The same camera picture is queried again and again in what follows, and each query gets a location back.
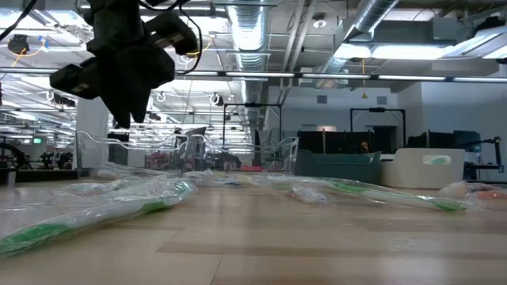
person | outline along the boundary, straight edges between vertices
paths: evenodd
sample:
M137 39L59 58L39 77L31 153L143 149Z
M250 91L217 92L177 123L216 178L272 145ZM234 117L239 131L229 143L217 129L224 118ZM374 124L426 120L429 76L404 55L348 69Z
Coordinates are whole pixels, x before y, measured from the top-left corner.
M362 142L359 145L359 153L360 154L369 154L370 153L370 146L367 142Z

wall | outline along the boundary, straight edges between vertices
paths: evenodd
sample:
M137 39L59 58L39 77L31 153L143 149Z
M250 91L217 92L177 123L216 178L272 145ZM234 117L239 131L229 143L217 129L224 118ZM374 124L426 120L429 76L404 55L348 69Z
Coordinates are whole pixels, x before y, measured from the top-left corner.
M276 102L278 88L270 89L271 102ZM338 131L350 131L351 108L397 108L398 94L387 88L367 88L368 98L361 98L362 89L293 88L287 96L282 111L282 127L285 133L303 130L303 125L335 126ZM317 104L317 96L326 95L327 104ZM377 97L387 98L387 105L377 105ZM354 112L354 131L367 131L368 126L396 126L401 144L402 124L391 113ZM278 118L269 114L267 127L278 127Z
M507 87L502 84L422 84L425 128L431 131L477 131L481 139L507 139ZM507 161L507 144L501 142L501 156ZM494 145L482 144L483 163L495 163ZM482 171L482 179L507 181L506 173Z
M48 137L40 137L37 136L35 138L41 139L40 143L30 143L30 144L19 144L15 145L19 150L25 153L25 155L30 156L30 160L36 161L39 159L39 156L44 152L48 152L47 144Z
M426 131L422 109L422 85L413 84L398 94L398 107L406 112L406 137Z

silver ventilation duct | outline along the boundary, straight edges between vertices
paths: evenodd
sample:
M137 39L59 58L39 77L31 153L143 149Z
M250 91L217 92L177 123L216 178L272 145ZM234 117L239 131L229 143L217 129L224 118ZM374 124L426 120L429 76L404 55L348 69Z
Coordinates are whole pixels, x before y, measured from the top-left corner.
M337 39L339 41L337 49L344 41L362 34L370 34L365 37L365 40L371 40L373 30L398 2L399 0L363 0L359 5L358 12L353 16L352 24L348 28L345 28L343 22L340 23L338 28L342 30L340 31L341 38ZM338 73L348 60L347 58L331 55L327 63L318 72L325 74ZM314 88L316 89L334 88L336 86L337 83L332 79L316 80L314 84Z
M232 40L238 51L264 51L267 40L268 8L262 6L228 6L231 19ZM266 70L265 55L237 54L236 63L241 71ZM268 99L266 84L262 81L242 81L243 103L265 103ZM257 118L258 109L246 108L246 119L250 130L254 131L262 118Z

black frame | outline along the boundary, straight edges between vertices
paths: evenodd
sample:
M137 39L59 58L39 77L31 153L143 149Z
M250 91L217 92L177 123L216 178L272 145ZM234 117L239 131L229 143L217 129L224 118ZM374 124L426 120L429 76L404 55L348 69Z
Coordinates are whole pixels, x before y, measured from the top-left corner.
M279 113L280 118L279 118L279 123L278 123L278 128L280 129L280 131L278 132L278 139L280 141L282 140L282 104L225 103L225 104L223 104L222 148L225 148L225 123L226 123L225 118L227 117L227 107L228 106L243 106L245 108L278 107L278 109L280 110L280 113Z
M400 112L402 113L403 123L403 147L406 147L406 120L405 109L389 109L389 108L351 108L350 109L350 132L354 132L354 111L368 111L368 112Z

wooden floor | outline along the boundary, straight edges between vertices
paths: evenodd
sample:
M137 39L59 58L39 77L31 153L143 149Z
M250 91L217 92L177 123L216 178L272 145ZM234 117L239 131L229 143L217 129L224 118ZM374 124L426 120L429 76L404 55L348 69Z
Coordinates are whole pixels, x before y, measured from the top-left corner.
M0 284L503 285L507 218L200 188L174 209L0 260Z

